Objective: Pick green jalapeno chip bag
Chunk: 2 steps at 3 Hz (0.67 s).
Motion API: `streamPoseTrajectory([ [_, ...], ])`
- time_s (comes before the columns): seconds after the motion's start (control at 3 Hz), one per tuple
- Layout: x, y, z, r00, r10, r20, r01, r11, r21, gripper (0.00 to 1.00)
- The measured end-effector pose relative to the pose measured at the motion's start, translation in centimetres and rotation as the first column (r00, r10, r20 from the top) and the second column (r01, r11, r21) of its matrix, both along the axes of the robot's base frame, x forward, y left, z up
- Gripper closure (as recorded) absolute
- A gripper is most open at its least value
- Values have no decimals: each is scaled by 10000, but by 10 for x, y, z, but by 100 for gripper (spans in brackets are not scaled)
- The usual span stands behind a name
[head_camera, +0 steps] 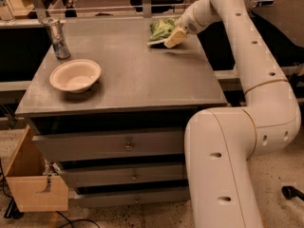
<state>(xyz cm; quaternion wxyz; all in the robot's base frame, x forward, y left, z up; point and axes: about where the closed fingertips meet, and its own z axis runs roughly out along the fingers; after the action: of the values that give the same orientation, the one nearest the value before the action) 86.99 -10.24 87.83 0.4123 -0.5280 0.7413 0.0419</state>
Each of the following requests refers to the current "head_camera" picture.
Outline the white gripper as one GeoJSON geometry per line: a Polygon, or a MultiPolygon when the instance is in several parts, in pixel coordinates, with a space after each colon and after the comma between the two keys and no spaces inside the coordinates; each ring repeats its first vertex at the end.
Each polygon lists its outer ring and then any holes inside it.
{"type": "Polygon", "coordinates": [[[175,22],[177,26],[164,42],[167,48],[173,48],[187,39],[187,33],[198,34],[203,31],[203,26],[197,21],[194,5],[188,7],[175,22]]]}

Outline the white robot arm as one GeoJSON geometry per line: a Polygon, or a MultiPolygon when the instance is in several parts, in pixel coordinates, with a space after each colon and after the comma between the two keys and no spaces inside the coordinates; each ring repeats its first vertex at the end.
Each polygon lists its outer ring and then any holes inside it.
{"type": "Polygon", "coordinates": [[[301,114],[284,72],[248,12],[254,0],[198,0],[165,45],[223,23],[246,104],[208,108],[188,122],[184,154],[195,228],[263,228],[247,160],[288,145],[301,114]]]}

